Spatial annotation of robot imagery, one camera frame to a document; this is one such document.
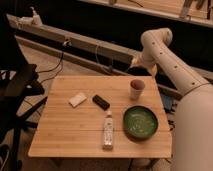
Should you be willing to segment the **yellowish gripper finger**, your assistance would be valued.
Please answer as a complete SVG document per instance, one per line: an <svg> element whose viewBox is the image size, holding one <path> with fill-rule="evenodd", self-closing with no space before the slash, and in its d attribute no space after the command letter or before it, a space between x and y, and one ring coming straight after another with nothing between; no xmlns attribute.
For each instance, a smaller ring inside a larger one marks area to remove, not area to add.
<svg viewBox="0 0 213 171"><path fill-rule="evenodd" d="M130 68L136 67L137 66L137 62L138 62L138 59L137 58L133 58L132 61L131 61Z"/></svg>
<svg viewBox="0 0 213 171"><path fill-rule="evenodd" d="M155 77L157 74L157 65L155 64L153 67L149 68L148 72L152 77Z"/></svg>

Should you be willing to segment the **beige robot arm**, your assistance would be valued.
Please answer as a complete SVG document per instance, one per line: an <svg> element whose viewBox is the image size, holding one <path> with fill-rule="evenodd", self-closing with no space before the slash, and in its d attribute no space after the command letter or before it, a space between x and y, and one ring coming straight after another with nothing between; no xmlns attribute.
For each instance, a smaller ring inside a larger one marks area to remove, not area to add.
<svg viewBox="0 0 213 171"><path fill-rule="evenodd" d="M182 96L176 108L171 171L213 171L213 85L168 48L172 37L169 28L145 31L141 56L132 65L151 72L158 64Z"/></svg>

